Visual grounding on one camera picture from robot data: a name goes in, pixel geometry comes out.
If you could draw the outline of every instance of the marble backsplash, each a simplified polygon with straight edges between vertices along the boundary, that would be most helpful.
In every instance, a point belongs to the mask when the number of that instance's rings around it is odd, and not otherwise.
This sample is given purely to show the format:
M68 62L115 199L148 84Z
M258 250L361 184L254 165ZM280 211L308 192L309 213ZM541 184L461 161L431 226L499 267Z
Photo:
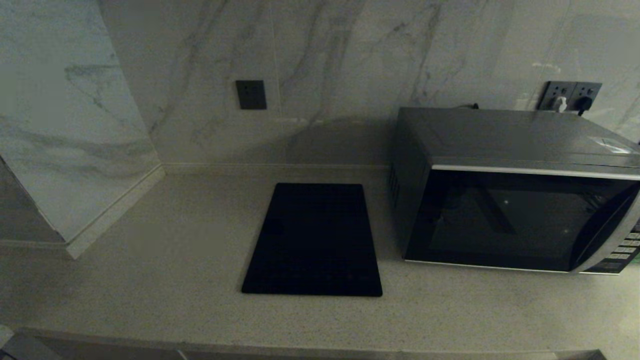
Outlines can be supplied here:
M640 3L130 0L102 16L165 163L385 164L400 106L532 110L604 85L585 117L640 139ZM269 109L233 82L263 79Z
M0 0L0 24L0 154L70 241L159 159L96 2Z

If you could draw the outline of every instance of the microwave door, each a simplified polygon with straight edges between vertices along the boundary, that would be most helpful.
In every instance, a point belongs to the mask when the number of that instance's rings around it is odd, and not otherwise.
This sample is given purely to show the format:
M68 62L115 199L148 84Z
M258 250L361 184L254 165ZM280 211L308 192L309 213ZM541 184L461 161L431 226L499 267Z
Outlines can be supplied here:
M479 186L474 194L476 205L484 214L484 219L496 233L517 234L509 217L500 208L495 197L486 188Z
M625 227L627 222L629 222L628 227L631 228L637 221L635 213L640 207L640 202L634 200L636 200L639 190L640 184L630 186L601 206L591 216L580 230L573 246L571 270L575 272L586 270L585 267L591 266L587 262L598 263L611 253L607 249L615 249L620 244L628 232L622 231L621 228ZM584 196L589 201L589 195L585 194ZM636 211L630 211L632 205Z

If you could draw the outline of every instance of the wall plate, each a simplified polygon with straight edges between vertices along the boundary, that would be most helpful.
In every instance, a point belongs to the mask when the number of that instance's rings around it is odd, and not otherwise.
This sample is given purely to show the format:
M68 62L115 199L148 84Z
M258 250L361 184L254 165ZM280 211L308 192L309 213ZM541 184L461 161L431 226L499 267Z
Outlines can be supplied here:
M547 83L547 89L544 92L544 95L540 99L540 103L538 104L539 110L553 110L554 102L556 101L556 97L564 96L567 98L567 104L569 104L569 99L573 94L573 90L575 89L575 85L577 83L574 81L549 81Z
M566 102L567 111L579 111L577 102L584 97L589 97L592 101L595 101L601 87L602 83L576 83L573 95Z
M236 89L242 110L265 110L267 108L262 80L237 80Z

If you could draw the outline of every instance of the white quartz countertop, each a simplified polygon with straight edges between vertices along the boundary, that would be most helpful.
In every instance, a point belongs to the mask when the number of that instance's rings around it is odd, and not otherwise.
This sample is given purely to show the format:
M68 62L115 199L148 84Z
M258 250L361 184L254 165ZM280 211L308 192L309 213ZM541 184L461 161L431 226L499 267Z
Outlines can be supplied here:
M168 172L77 261L0 257L0 323L186 345L640 358L638 266L606 276L406 263L382 170ZM382 297L241 293L278 182L364 185Z

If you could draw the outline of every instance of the microwave control panel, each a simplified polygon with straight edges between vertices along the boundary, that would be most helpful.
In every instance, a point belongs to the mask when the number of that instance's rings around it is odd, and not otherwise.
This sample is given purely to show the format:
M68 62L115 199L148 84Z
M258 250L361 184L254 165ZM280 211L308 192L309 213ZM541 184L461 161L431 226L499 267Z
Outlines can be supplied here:
M640 220L627 238L606 259L583 272L598 274L619 274L640 252Z

